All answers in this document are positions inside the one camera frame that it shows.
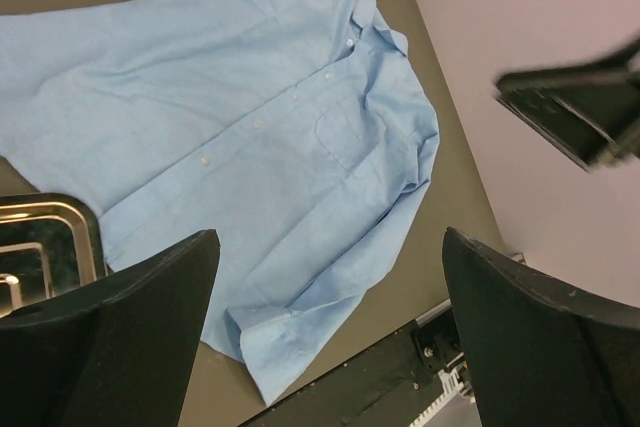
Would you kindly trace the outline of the light blue button shirt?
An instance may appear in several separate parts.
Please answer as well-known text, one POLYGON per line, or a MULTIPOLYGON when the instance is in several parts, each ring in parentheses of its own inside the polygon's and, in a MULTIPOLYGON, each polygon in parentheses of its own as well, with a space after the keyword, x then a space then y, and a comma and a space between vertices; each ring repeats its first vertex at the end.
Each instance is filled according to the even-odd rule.
POLYGON ((1 19, 1 154, 125 269, 221 244, 202 340, 274 402, 393 268, 440 143, 376 0, 135 0, 1 19))

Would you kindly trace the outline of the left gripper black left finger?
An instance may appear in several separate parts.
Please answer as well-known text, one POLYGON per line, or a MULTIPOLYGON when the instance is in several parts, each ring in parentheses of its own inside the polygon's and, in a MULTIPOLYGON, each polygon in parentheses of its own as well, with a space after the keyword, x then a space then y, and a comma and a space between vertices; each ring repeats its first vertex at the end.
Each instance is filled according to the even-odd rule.
POLYGON ((219 257, 199 231, 2 318, 2 425, 177 425, 219 257))

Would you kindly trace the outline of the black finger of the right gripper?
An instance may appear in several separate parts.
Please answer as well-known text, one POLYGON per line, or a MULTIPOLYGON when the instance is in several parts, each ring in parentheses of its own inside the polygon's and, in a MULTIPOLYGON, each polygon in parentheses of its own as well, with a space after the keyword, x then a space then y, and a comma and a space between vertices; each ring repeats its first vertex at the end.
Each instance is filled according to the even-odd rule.
POLYGON ((585 171, 639 156, 639 39, 594 60, 506 72, 495 99, 585 171))

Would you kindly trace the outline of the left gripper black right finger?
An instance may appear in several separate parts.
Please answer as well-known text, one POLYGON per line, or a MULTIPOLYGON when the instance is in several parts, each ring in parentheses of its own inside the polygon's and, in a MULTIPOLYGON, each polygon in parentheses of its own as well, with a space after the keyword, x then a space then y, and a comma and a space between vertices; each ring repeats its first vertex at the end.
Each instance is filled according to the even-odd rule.
MULTIPOLYGON (((443 253, 491 249, 450 228, 443 253)), ((528 267, 508 270, 517 286, 505 304, 513 322, 463 338, 485 426, 636 426, 639 423, 639 310, 528 267)))

